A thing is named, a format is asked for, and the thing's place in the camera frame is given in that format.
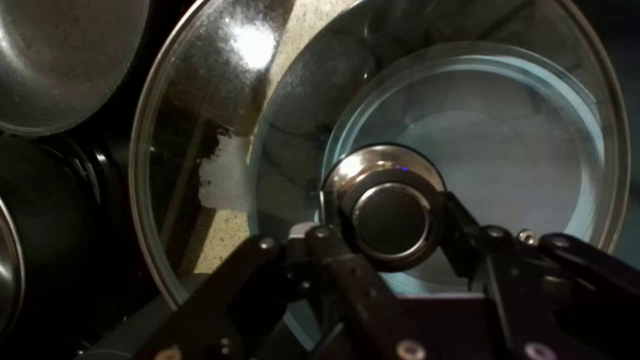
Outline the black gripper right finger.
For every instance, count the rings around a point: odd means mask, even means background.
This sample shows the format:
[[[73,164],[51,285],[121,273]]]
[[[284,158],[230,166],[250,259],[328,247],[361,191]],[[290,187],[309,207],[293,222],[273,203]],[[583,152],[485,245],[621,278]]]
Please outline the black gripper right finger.
[[[637,268],[565,231],[483,225],[453,191],[443,197],[446,259],[495,303],[516,360],[639,360]]]

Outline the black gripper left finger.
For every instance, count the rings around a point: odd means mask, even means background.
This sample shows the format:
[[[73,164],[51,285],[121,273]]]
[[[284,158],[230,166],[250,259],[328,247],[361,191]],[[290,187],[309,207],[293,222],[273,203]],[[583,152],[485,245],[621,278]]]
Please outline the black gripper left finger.
[[[317,302],[328,328],[315,357],[385,357],[375,312],[386,295],[369,259],[330,227],[249,237],[164,322],[119,330],[78,360],[253,360],[299,299]]]

